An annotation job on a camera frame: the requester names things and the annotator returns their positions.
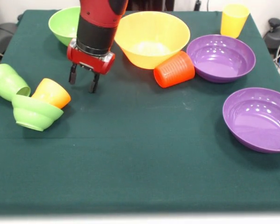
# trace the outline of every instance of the orange cup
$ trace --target orange cup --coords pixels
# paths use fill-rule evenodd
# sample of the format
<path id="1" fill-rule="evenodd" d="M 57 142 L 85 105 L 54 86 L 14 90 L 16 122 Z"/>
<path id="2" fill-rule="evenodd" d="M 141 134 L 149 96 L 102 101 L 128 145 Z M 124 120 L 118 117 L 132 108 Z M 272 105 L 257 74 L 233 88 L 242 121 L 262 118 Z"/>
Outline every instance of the orange cup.
<path id="1" fill-rule="evenodd" d="M 65 107 L 71 100 L 68 92 L 49 78 L 44 78 L 39 83 L 31 97 L 52 104 L 60 109 Z"/>
<path id="2" fill-rule="evenodd" d="M 154 78 L 162 88 L 188 81 L 194 76 L 194 65 L 184 51 L 180 51 L 154 69 Z"/>

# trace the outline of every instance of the green cup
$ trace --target green cup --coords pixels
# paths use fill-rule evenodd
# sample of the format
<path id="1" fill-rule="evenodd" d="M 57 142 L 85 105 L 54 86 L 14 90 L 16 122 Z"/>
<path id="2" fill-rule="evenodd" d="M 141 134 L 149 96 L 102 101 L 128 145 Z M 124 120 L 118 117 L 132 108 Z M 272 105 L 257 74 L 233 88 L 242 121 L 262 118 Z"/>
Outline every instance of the green cup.
<path id="1" fill-rule="evenodd" d="M 31 92 L 27 83 L 8 64 L 0 64 L 0 96 L 12 101 L 15 94 L 29 96 Z"/>
<path id="2" fill-rule="evenodd" d="M 12 100 L 16 124 L 42 132 L 63 115 L 63 110 L 35 98 L 15 95 Z"/>

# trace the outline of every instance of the green bowl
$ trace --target green bowl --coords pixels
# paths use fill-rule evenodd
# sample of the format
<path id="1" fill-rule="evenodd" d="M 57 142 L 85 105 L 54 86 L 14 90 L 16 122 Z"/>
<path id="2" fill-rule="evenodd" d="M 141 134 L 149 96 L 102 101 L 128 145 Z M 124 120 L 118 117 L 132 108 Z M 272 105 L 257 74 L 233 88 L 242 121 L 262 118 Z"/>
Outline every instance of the green bowl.
<path id="1" fill-rule="evenodd" d="M 77 37 L 80 6 L 59 10 L 49 19 L 49 28 L 56 38 L 68 46 L 72 38 Z"/>
<path id="2" fill-rule="evenodd" d="M 18 125 L 42 132 L 61 117 L 63 110 L 38 99 L 15 95 L 12 99 Z"/>

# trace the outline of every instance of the table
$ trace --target table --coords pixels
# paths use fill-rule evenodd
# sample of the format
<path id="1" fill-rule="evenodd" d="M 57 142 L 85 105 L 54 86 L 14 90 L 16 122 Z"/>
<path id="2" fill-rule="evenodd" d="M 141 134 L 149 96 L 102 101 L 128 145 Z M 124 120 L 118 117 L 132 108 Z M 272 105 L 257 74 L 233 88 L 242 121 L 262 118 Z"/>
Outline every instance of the table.
<path id="1" fill-rule="evenodd" d="M 0 214 L 280 211 L 280 154 L 261 154 L 228 131 L 222 105 L 234 91 L 280 91 L 280 76 L 251 16 L 240 40 L 255 52 L 249 75 L 230 84 L 200 77 L 162 89 L 115 43 L 116 62 L 89 94 L 82 68 L 70 85 L 66 47 L 28 10 L 5 53 L 32 91 L 51 78 L 72 101 L 44 132 L 15 124 L 0 98 Z M 220 12 L 172 12 L 191 40 L 218 34 Z"/>

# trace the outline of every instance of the purple bowl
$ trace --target purple bowl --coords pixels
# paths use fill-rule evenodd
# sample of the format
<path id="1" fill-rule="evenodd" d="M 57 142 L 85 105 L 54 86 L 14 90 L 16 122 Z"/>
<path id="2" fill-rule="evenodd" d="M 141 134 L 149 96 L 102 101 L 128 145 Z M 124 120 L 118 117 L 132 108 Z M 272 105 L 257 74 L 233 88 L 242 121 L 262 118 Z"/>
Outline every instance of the purple bowl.
<path id="1" fill-rule="evenodd" d="M 231 94 L 223 106 L 229 130 L 243 145 L 262 153 L 280 153 L 280 93 L 247 88 Z"/>
<path id="2" fill-rule="evenodd" d="M 205 35 L 187 47 L 196 73 L 214 83 L 229 83 L 243 77 L 255 66 L 252 49 L 244 42 L 223 35 Z"/>

